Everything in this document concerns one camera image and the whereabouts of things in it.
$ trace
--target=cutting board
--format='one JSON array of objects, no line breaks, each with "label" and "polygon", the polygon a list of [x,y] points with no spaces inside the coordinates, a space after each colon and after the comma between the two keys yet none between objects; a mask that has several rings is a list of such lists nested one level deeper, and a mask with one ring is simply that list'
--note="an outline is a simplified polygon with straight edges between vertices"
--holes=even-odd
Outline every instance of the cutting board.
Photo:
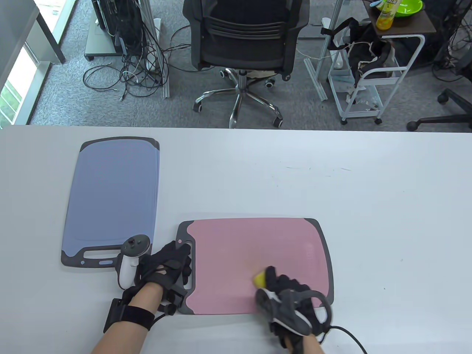
[{"label": "cutting board", "polygon": [[[331,260],[314,219],[185,221],[176,242],[192,247],[191,288],[181,313],[255,313],[253,277],[268,266],[322,292],[333,303]],[[313,299],[313,305],[321,303]]]},{"label": "cutting board", "polygon": [[119,250],[134,235],[147,235],[152,244],[158,181],[159,143],[154,139],[122,136],[85,142],[70,189],[62,264],[114,267],[116,258],[85,258],[84,253]]}]

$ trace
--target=yellow drink bottle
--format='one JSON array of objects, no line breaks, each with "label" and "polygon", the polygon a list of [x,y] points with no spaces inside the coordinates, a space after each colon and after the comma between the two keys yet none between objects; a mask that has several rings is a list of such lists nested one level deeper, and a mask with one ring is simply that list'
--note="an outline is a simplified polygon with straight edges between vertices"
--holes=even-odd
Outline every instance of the yellow drink bottle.
[{"label": "yellow drink bottle", "polygon": [[379,30],[386,31],[390,29],[401,3],[402,0],[386,0],[384,2],[380,16],[375,24]]}]

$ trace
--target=yellow sponge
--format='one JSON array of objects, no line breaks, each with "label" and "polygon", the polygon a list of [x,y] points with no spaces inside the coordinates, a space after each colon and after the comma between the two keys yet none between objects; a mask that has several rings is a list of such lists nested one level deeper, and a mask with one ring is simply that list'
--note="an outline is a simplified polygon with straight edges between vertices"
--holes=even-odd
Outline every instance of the yellow sponge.
[{"label": "yellow sponge", "polygon": [[261,287],[265,288],[267,286],[265,282],[265,270],[254,277],[253,283],[258,289]]}]

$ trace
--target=black glove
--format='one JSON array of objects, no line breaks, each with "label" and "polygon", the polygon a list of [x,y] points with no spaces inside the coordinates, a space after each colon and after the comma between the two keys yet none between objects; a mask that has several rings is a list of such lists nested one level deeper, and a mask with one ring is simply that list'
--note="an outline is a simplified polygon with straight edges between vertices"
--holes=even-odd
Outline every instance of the black glove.
[{"label": "black glove", "polygon": [[180,275],[184,285],[187,284],[188,277],[192,273],[190,251],[190,245],[183,244],[176,248],[176,242],[172,241],[153,255],[143,255],[136,270],[135,284],[153,282],[165,290],[170,290]]},{"label": "black glove", "polygon": [[[310,290],[308,285],[300,284],[296,279],[290,279],[286,275],[281,275],[278,277],[274,267],[268,267],[266,269],[265,280],[267,290],[272,291],[277,295],[279,295],[282,290],[287,289],[292,289],[297,292]],[[301,301],[297,311],[305,316],[311,323],[312,332],[314,335],[318,336],[327,330],[323,328],[320,321],[316,317],[311,299]],[[285,338],[287,337],[294,349],[298,349],[295,350],[296,352],[300,352],[300,348],[303,349],[303,337],[296,335],[295,333],[276,323],[270,324],[270,330],[279,338],[280,344],[283,348],[286,348]]]}]

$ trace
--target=office chair wheel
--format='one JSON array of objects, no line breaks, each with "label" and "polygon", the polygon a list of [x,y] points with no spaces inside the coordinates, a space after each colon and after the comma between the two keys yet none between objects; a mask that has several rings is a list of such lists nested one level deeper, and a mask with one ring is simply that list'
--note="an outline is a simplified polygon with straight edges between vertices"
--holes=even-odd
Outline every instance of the office chair wheel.
[{"label": "office chair wheel", "polygon": [[201,102],[198,102],[198,103],[194,103],[194,112],[197,112],[197,113],[200,113],[202,111],[202,103]]},{"label": "office chair wheel", "polygon": [[446,102],[449,101],[448,95],[442,93],[438,96],[438,102],[441,104],[446,104]]},{"label": "office chair wheel", "polygon": [[275,80],[274,79],[270,78],[270,79],[266,80],[266,87],[267,88],[272,88],[272,87],[274,87],[274,85],[275,85]]},{"label": "office chair wheel", "polygon": [[408,124],[406,125],[406,130],[408,130],[409,132],[414,132],[418,129],[418,123],[416,122],[408,122]]},{"label": "office chair wheel", "polygon": [[274,121],[272,122],[272,125],[275,127],[275,128],[280,128],[282,126],[282,123],[284,121],[281,120],[279,117],[275,118]]}]

